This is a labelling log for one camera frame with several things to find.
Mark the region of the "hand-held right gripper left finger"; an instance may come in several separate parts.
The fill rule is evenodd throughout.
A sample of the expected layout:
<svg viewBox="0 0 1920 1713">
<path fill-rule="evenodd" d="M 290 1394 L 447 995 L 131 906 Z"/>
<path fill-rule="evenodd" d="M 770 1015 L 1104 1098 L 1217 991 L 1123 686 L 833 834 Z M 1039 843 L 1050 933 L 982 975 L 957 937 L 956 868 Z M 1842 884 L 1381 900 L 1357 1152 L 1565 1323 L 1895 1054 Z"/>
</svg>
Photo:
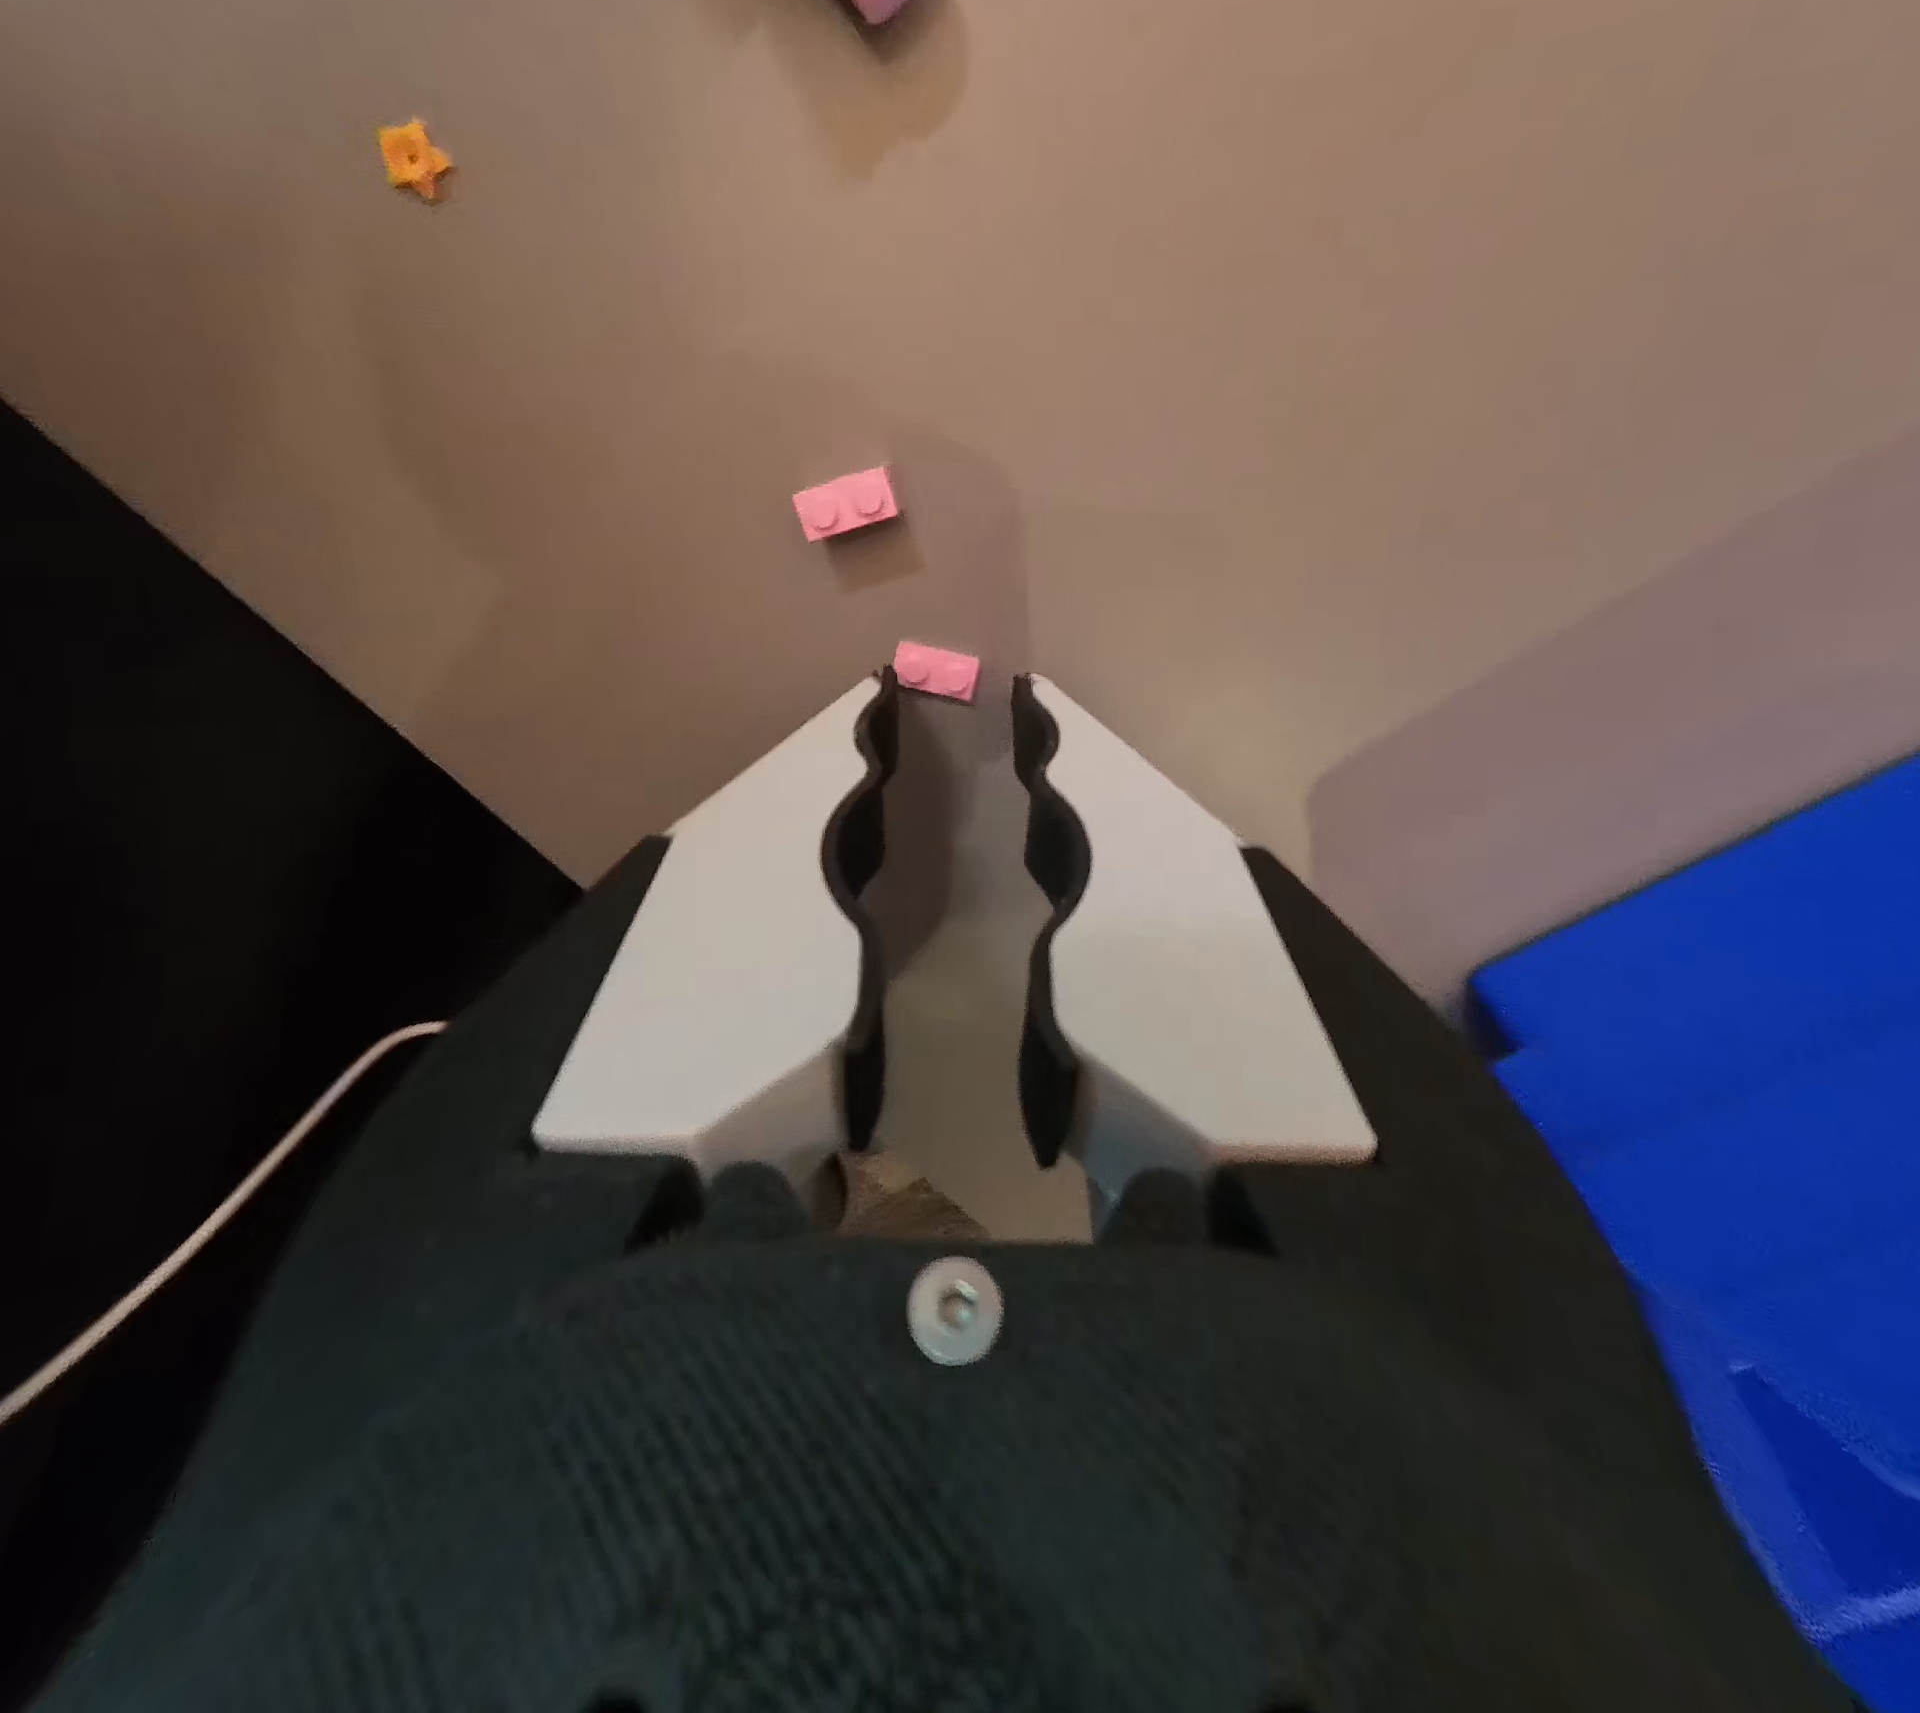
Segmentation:
<svg viewBox="0 0 1920 1713">
<path fill-rule="evenodd" d="M 900 683 L 880 670 L 659 841 L 532 1124 L 559 1154 L 655 1154 L 795 1184 L 868 1151 L 885 1101 L 885 858 Z"/>
</svg>

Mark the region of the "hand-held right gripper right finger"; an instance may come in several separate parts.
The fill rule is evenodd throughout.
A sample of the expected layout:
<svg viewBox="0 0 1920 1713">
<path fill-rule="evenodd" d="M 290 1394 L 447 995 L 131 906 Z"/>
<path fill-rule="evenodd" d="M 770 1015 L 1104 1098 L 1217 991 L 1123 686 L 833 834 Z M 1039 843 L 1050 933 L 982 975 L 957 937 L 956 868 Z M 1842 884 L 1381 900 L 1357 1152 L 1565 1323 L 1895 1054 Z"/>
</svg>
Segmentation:
<svg viewBox="0 0 1920 1713">
<path fill-rule="evenodd" d="M 1363 1166 L 1380 1149 L 1254 851 L 1054 680 L 1011 684 L 1025 958 L 1017 1103 L 1044 1170 L 1113 1208 L 1141 1172 Z"/>
</svg>

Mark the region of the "blue plastic bin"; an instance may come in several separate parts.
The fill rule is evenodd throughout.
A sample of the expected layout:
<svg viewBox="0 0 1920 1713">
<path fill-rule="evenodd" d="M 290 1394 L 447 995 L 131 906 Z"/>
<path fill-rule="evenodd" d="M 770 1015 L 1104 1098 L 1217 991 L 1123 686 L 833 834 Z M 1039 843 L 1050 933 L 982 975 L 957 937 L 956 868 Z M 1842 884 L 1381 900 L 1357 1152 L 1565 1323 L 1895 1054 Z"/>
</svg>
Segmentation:
<svg viewBox="0 0 1920 1713">
<path fill-rule="evenodd" d="M 1915 757 L 1496 957 L 1465 1011 L 1788 1617 L 1914 1710 Z"/>
</svg>

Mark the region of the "yellow star toy piece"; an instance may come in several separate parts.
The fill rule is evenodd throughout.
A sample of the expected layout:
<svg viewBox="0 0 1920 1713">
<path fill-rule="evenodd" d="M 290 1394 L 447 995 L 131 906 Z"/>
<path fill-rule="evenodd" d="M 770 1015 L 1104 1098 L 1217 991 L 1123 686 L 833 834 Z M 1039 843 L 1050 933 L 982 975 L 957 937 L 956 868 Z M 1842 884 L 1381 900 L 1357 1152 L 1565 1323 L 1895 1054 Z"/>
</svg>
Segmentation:
<svg viewBox="0 0 1920 1713">
<path fill-rule="evenodd" d="M 456 164 L 421 118 L 379 124 L 376 145 L 390 185 L 409 192 L 426 204 L 436 204 L 441 198 L 443 181 L 456 170 Z"/>
</svg>

